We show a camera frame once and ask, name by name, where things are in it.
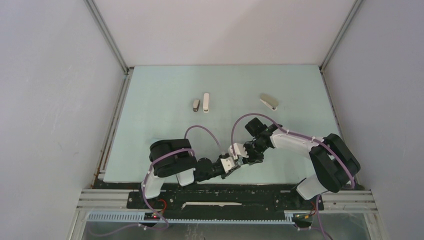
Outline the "beige stapler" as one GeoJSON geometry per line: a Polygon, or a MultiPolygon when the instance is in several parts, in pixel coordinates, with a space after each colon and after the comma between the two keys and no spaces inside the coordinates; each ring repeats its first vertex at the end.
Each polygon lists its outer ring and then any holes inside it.
{"type": "Polygon", "coordinates": [[[272,111],[276,111],[278,109],[279,101],[266,93],[262,93],[259,100],[272,111]]]}

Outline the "white stapler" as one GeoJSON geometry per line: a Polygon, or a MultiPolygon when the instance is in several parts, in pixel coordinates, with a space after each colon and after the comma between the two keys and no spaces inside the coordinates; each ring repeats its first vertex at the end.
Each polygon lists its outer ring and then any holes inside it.
{"type": "Polygon", "coordinates": [[[208,113],[210,110],[210,94],[208,92],[203,94],[202,109],[204,113],[208,113]]]}

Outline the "white staple box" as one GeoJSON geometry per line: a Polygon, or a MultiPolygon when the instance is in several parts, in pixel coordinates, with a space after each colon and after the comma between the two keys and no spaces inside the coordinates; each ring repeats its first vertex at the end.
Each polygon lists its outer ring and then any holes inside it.
{"type": "Polygon", "coordinates": [[[242,165],[245,164],[245,159],[244,158],[239,158],[236,163],[237,163],[238,166],[242,166],[242,165]]]}

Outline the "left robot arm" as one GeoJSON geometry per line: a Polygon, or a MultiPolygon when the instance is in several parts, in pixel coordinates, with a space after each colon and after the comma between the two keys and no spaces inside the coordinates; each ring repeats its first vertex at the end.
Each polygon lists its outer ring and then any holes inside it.
{"type": "Polygon", "coordinates": [[[161,188],[170,176],[176,176],[180,186],[203,182],[212,178],[225,178],[243,164],[248,157],[246,148],[233,144],[228,152],[213,162],[208,158],[196,159],[188,139],[170,139],[154,142],[150,147],[151,165],[141,183],[138,201],[145,208],[153,208],[158,202],[161,188]]]}

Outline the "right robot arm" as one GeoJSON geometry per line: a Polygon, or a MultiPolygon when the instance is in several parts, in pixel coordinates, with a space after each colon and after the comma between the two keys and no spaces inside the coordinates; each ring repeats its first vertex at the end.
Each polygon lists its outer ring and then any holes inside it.
{"type": "Polygon", "coordinates": [[[290,196],[295,208],[304,209],[319,194],[337,193],[346,185],[355,185],[354,177],[361,165],[339,135],[305,136],[275,124],[267,126],[256,117],[245,129],[253,137],[243,145],[248,156],[243,160],[245,164],[261,163],[270,148],[289,150],[311,161],[315,173],[302,180],[290,196]]]}

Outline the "small grey stapler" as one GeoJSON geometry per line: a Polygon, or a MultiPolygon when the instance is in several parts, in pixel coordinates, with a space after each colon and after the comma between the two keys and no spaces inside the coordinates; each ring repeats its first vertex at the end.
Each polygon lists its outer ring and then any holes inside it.
{"type": "Polygon", "coordinates": [[[194,101],[193,101],[193,104],[192,104],[192,110],[193,110],[193,112],[198,112],[199,111],[199,108],[200,108],[200,104],[201,104],[201,100],[200,99],[195,99],[194,101]]]}

